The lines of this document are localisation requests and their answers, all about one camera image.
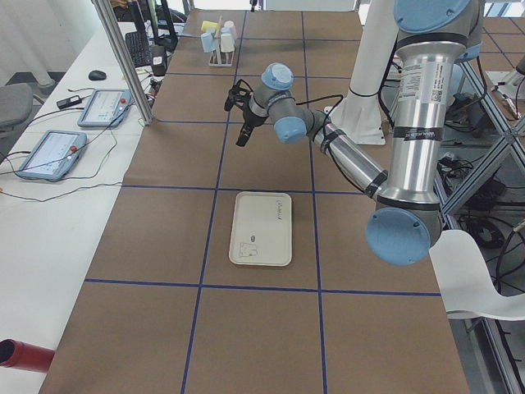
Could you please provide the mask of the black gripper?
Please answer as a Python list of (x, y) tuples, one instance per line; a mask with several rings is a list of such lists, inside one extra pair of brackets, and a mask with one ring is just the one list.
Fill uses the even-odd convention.
[[(251, 11), (255, 11), (258, 0), (250, 0)], [(256, 115), (249, 106), (249, 100), (253, 97), (253, 89), (245, 80), (237, 80), (229, 89), (224, 103), (224, 110), (229, 112), (234, 106), (238, 107), (243, 113), (244, 124), (235, 144), (244, 147), (251, 137), (253, 129), (261, 126), (263, 118)]]

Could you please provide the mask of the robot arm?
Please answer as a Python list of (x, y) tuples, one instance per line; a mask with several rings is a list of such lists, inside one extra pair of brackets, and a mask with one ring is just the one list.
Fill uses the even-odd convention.
[(454, 64), (481, 47), (481, 1), (395, 1), (396, 52), (402, 62), (390, 167), (381, 168), (326, 114), (303, 108), (290, 92), (294, 76), (270, 64), (256, 88), (233, 85), (224, 109), (240, 108), (238, 145), (272, 121), (283, 143), (308, 138), (377, 203), (366, 227), (372, 252), (395, 265), (423, 259), (441, 235), (440, 203), (433, 190)]

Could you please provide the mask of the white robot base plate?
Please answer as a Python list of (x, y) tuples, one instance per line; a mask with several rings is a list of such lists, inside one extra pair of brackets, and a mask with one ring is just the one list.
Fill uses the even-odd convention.
[(384, 145), (386, 143), (382, 130), (382, 119), (379, 107), (349, 107), (344, 103), (339, 106), (325, 107), (331, 110), (331, 121), (356, 144)]

